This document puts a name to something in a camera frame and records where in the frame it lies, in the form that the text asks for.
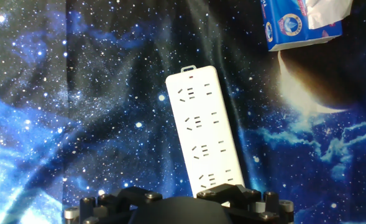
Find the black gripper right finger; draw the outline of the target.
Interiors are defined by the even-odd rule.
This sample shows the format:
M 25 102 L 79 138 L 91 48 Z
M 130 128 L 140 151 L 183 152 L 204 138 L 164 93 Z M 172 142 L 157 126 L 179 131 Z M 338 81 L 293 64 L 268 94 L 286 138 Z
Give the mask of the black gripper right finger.
M 243 185 L 221 184 L 196 194 L 223 207 L 232 223 L 294 224 L 294 203 L 282 200 L 276 192 L 260 192 Z

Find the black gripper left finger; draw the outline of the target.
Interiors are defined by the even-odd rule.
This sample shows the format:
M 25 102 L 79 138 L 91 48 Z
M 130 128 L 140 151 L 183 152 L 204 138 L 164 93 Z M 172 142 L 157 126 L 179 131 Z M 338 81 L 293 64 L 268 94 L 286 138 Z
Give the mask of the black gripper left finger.
M 112 194 L 83 197 L 75 206 L 64 209 L 64 224 L 128 223 L 140 206 L 163 199 L 158 192 L 140 187 L 119 189 Z

